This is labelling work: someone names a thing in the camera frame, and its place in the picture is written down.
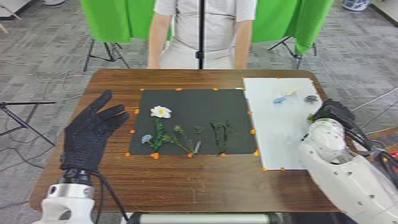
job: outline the tripod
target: tripod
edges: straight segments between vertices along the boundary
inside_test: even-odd
[[[301,55],[300,54],[294,54],[292,50],[289,49],[289,46],[285,44],[285,41],[289,40],[291,37],[284,37],[284,39],[276,42],[276,44],[271,46],[271,48],[268,49],[268,51],[271,51],[275,49],[275,47],[282,44],[282,46],[285,47],[287,51],[289,51],[289,55],[291,57],[296,59],[296,70],[300,69],[300,66],[301,66]],[[317,50],[316,50],[316,43],[312,44],[312,49],[314,49],[314,56],[317,54]]]
[[[28,125],[28,122],[30,122],[30,119],[31,119],[31,116],[33,116],[33,113],[35,113],[35,110],[37,110],[37,107],[38,105],[42,104],[54,104],[54,102],[17,102],[17,103],[5,103],[1,102],[0,103],[0,110],[3,111],[3,113],[6,114],[6,116],[12,118],[12,120],[15,121],[15,123],[19,124],[19,126],[15,128],[12,128],[10,130],[6,130],[3,133],[0,133],[0,137],[6,134],[10,134],[14,131],[17,131],[21,128],[26,128],[33,133],[35,135],[46,140],[46,142],[54,146],[53,142],[49,141],[49,139],[46,138],[46,136],[38,133],[38,131],[31,128],[31,126]],[[12,105],[33,105],[33,109],[28,113],[28,118],[26,120],[22,120],[17,115],[12,113],[12,111],[8,110],[6,106],[12,106]]]
[[[88,53],[86,53],[86,58],[85,58],[85,63],[83,63],[83,72],[86,71],[86,67],[88,67],[88,62],[90,62],[90,58],[97,58],[106,62],[115,62],[118,59],[122,61],[122,64],[127,66],[127,62],[120,56],[120,52],[118,49],[122,49],[120,45],[117,43],[102,43],[104,46],[104,50],[106,50],[106,56],[108,58],[102,58],[95,55],[92,55],[92,48],[93,48],[93,44],[95,44],[95,40],[90,40],[90,48],[88,48]]]
[[[205,0],[198,0],[198,50],[195,52],[197,68],[204,67],[204,11],[205,11]]]

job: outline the black square mat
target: black square mat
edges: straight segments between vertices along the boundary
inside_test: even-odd
[[[173,125],[181,125],[191,145],[195,146],[198,136],[193,127],[204,128],[200,134],[198,154],[220,153],[220,148],[214,143],[214,132],[211,121],[229,123],[227,131],[227,154],[252,154],[255,151],[255,139],[250,134],[252,124],[246,100],[243,91],[237,89],[225,90],[145,90],[141,92],[138,115],[134,117],[134,134],[131,136],[129,152],[133,155],[147,155],[152,153],[152,148],[141,144],[141,136],[156,135],[154,120],[150,117],[150,108],[156,106],[166,107],[172,111],[170,118],[161,119],[165,125],[165,134],[177,137],[177,140],[186,146],[184,138],[173,133]],[[159,148],[161,155],[182,155],[186,151],[173,145],[165,143]]]

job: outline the white sheet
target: white sheet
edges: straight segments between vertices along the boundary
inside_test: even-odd
[[[308,128],[307,116],[321,106],[312,81],[307,78],[246,78],[243,82],[262,167],[266,170],[303,169],[298,143]],[[275,98],[291,92],[294,95],[273,104]],[[308,95],[317,96],[314,104],[303,102]]]

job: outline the wooden table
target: wooden table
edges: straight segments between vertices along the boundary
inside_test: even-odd
[[[266,171],[252,155],[124,156],[133,111],[140,89],[209,89],[243,87],[243,77],[310,78],[319,96],[324,93],[312,74],[305,71],[269,70],[99,70],[92,76],[74,115],[104,89],[113,91],[108,106],[124,104],[129,120],[106,145],[101,173],[108,178],[125,211],[143,212],[337,212],[305,171]],[[58,156],[61,139],[30,196],[30,206],[40,210],[47,186],[60,177]],[[109,196],[104,212],[117,212]]]

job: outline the blue object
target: blue object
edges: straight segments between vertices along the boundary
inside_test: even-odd
[[[278,97],[278,98],[273,100],[273,104],[282,103],[282,102],[284,102],[284,100],[285,100],[285,97],[284,97],[284,96],[282,96],[282,97]]]
[[[143,135],[141,136],[141,139],[140,139],[140,143],[145,144],[152,139],[152,136],[150,135]]]

